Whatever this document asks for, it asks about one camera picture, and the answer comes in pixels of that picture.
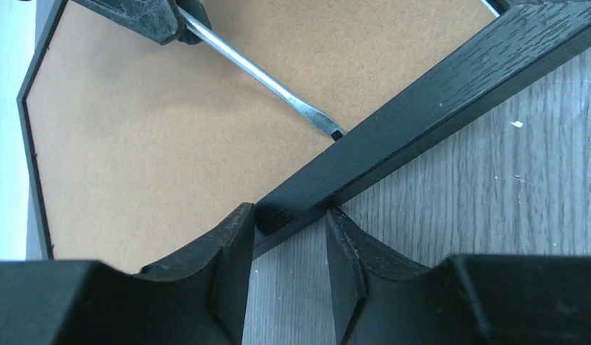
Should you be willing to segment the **black picture frame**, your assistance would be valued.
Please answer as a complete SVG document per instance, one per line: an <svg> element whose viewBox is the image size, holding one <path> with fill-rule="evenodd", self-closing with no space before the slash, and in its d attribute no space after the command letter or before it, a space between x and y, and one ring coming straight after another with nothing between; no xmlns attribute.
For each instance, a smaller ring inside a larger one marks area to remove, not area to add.
<svg viewBox="0 0 591 345"><path fill-rule="evenodd" d="M393 97L351 87L349 129L325 139L207 78L204 45L159 45L56 1L17 96L45 259L122 270L207 234L255 202L254 257L352 199L591 46L591 1L502 1L410 85L398 52L422 26L357 39Z"/></svg>

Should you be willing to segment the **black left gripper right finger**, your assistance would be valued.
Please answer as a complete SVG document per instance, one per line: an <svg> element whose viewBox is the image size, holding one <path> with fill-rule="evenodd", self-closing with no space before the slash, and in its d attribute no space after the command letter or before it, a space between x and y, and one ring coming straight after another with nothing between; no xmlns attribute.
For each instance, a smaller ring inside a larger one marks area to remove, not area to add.
<svg viewBox="0 0 591 345"><path fill-rule="evenodd" d="M326 253L338 344L591 344L591 257L409 259L338 208Z"/></svg>

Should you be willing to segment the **yellow handled screwdriver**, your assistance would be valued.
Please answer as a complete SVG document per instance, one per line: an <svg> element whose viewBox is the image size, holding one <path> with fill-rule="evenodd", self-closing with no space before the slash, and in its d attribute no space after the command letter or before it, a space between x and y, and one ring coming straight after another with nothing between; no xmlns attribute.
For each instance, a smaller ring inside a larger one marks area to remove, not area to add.
<svg viewBox="0 0 591 345"><path fill-rule="evenodd" d="M187 29L210 45L218 53L230 60L244 72L252 76L268 90L286 102L291 108L305 118L313 127L334 141L344 136L344 129L338 125L330 116L320 109L304 101L296 93L286 88L282 83L273 78L270 74L253 63L242 53L228 45L222 38L216 35L206 25L189 14L185 9L178 7L180 15L185 20Z"/></svg>

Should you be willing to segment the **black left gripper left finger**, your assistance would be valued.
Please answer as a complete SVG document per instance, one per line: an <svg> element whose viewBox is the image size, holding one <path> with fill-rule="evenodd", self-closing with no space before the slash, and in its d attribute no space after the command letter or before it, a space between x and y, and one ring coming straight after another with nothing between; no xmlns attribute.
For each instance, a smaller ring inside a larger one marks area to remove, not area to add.
<svg viewBox="0 0 591 345"><path fill-rule="evenodd" d="M254 213L239 205L137 274L94 260L0 262L0 344L240 344Z"/></svg>

